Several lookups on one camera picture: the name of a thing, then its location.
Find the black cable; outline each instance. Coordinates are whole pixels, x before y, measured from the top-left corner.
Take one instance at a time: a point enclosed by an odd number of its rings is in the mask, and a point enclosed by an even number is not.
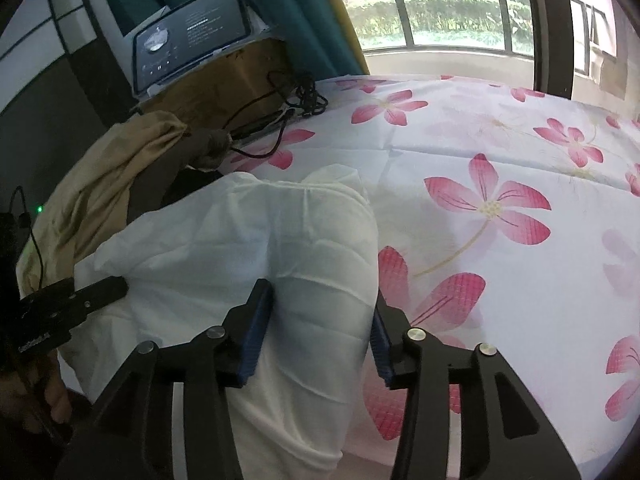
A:
[[[240,153],[240,155],[247,156],[248,158],[269,158],[271,155],[273,155],[275,152],[278,151],[278,148],[280,147],[280,143],[282,142],[282,134],[284,134],[284,130],[287,127],[287,123],[289,122],[289,119],[293,117],[294,113],[295,113],[295,110],[293,108],[289,108],[289,110],[285,112],[284,117],[281,119],[282,126],[280,127],[280,133],[278,134],[278,140],[276,140],[276,143],[273,145],[273,148],[271,148],[267,153],[254,155],[253,153],[244,152],[239,148],[231,148],[231,150],[233,152]]]
[[[281,72],[279,70],[271,70],[269,73],[267,73],[267,81],[273,87],[273,90],[271,90],[270,92],[268,92],[263,96],[260,96],[258,98],[253,99],[252,101],[249,101],[247,104],[242,106],[236,113],[234,113],[228,120],[226,120],[226,123],[223,126],[223,128],[226,128],[228,124],[233,119],[235,119],[240,112],[242,112],[249,106],[253,105],[254,103],[257,103],[258,101],[265,99],[275,93],[277,93],[282,98],[282,100],[287,104],[289,108],[285,112],[284,116],[280,119],[282,121],[282,126],[280,127],[280,133],[278,134],[278,139],[276,140],[276,143],[274,144],[273,148],[271,148],[267,153],[254,155],[253,153],[245,152],[243,150],[240,150],[239,148],[231,148],[232,151],[239,153],[240,155],[247,156],[248,158],[269,158],[271,155],[277,152],[278,148],[280,147],[280,143],[282,142],[282,135],[284,134],[284,130],[287,127],[287,123],[289,123],[290,118],[292,118],[293,115],[295,115],[296,110],[301,110],[303,117],[309,117],[309,116],[315,116],[315,115],[320,115],[324,113],[326,108],[329,105],[329,101],[323,95],[320,95],[320,93],[316,89],[316,81],[314,80],[313,76],[310,73],[302,73],[295,77],[296,97],[298,98],[297,103],[291,103],[287,99],[287,96],[284,95],[282,92],[283,88],[286,88],[287,86],[290,86],[290,85],[289,84],[284,84],[281,86],[276,85],[276,83],[274,83],[273,80],[271,79],[272,73],[279,73],[287,77],[289,76],[289,74],[287,74],[286,72]]]
[[[242,105],[238,110],[236,110],[236,112],[233,115],[231,115],[231,117],[229,117],[226,120],[225,124],[223,124],[223,126],[222,126],[222,129],[226,130],[226,127],[229,126],[231,121],[233,121],[236,117],[238,117],[238,115],[240,115],[242,112],[244,112],[249,106],[255,105],[257,102],[260,102],[263,99],[266,99],[267,97],[271,97],[275,93],[278,93],[277,89],[273,89],[273,90],[267,92],[266,94],[261,95],[260,97],[257,97],[255,99],[250,100],[247,104]]]
[[[281,70],[271,70],[267,74],[267,81],[274,89],[277,89],[278,86],[271,79],[271,74],[289,76],[289,74]],[[309,72],[303,72],[296,76],[296,97],[299,100],[298,103],[291,103],[286,95],[281,94],[280,91],[278,91],[278,94],[287,106],[302,110],[303,117],[323,114],[329,105],[329,101],[316,89],[316,80]]]
[[[11,193],[11,199],[9,200],[9,210],[8,213],[11,213],[14,209],[14,199],[16,194],[20,193],[20,198],[22,199],[22,215],[23,218],[28,219],[29,221],[29,234],[31,236],[31,240],[33,241],[33,246],[36,249],[36,253],[38,254],[38,260],[40,262],[40,281],[38,282],[38,290],[42,288],[42,280],[44,279],[44,261],[42,260],[42,254],[40,253],[40,248],[38,247],[38,243],[36,242],[36,237],[33,234],[33,227],[31,225],[31,215],[29,215],[29,211],[27,209],[27,200],[24,197],[24,190],[22,186],[17,186],[14,189],[14,192]]]

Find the wall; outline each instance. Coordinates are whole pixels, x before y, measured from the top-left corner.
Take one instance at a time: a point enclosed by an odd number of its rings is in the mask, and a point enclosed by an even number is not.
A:
[[[105,131],[73,62],[96,35],[82,0],[24,0],[0,36],[0,207],[46,202]]]
[[[633,39],[640,60],[640,40],[637,36]],[[366,58],[372,75],[407,73],[460,75],[500,82],[512,87],[533,87],[533,60],[531,59],[499,54],[424,50],[367,54]],[[625,118],[635,118],[636,107],[640,102],[639,69],[636,63],[632,71],[630,64],[625,100],[603,92],[591,79],[574,73],[573,99],[606,108]]]

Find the white wall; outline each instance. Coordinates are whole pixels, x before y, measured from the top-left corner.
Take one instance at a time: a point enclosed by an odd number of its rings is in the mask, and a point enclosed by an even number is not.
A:
[[[440,74],[476,77],[513,87],[533,87],[533,61],[476,52],[425,51],[367,54],[374,74]]]
[[[0,36],[0,112],[65,51],[96,38],[82,0],[51,2],[53,16],[48,0],[24,0]]]
[[[634,35],[640,60],[640,40]],[[499,54],[475,52],[408,51],[367,54],[372,75],[436,74],[459,75],[495,81],[512,87],[533,88],[533,60]],[[603,92],[591,79],[574,73],[575,101],[606,108],[624,118],[636,118],[640,102],[640,66],[629,63],[629,83],[626,100]]]

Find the balcony railing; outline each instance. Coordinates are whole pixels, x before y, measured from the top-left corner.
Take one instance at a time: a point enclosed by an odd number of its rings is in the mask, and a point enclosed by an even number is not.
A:
[[[344,0],[365,53],[401,50],[464,50],[533,58],[529,0]],[[575,69],[589,75],[603,12],[572,0]]]

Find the brown fabric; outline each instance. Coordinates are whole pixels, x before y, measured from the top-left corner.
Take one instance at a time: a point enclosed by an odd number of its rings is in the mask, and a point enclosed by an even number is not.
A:
[[[167,110],[192,128],[222,128],[241,106],[273,90],[267,81],[267,74],[273,70],[292,73],[286,44],[273,38],[252,41],[189,71],[157,96],[140,103],[140,108],[144,112]],[[273,79],[277,85],[287,80],[282,75]],[[281,106],[279,95],[265,98],[239,114],[228,129],[258,120]]]
[[[184,134],[133,181],[129,189],[127,224],[144,213],[160,209],[166,192],[185,166],[215,170],[229,147],[231,136],[224,130],[199,129]]]
[[[174,115],[153,112],[112,126],[87,150],[58,184],[33,226],[44,260],[43,286],[71,277],[76,262],[124,229],[135,177],[187,129]],[[38,288],[40,265],[31,240],[16,273],[23,296]]]

